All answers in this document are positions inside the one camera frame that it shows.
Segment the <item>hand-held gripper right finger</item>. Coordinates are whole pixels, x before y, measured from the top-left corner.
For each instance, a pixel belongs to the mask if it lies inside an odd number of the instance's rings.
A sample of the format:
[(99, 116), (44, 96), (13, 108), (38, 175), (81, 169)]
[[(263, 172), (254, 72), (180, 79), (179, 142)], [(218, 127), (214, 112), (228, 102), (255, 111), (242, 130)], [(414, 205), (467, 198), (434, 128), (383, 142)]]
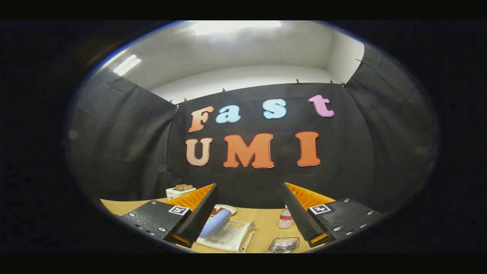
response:
[(383, 218), (351, 198), (335, 200), (288, 182), (282, 183), (282, 199), (310, 247), (342, 241)]

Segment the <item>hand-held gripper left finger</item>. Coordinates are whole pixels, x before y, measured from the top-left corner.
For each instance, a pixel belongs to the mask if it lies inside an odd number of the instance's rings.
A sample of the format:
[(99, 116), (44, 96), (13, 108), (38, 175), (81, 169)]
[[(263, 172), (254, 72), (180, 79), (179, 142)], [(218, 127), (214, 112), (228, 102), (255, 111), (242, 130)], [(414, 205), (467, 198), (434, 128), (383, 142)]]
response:
[(213, 183), (167, 202), (148, 201), (120, 216), (120, 220), (157, 241), (191, 248), (217, 199), (217, 184)]

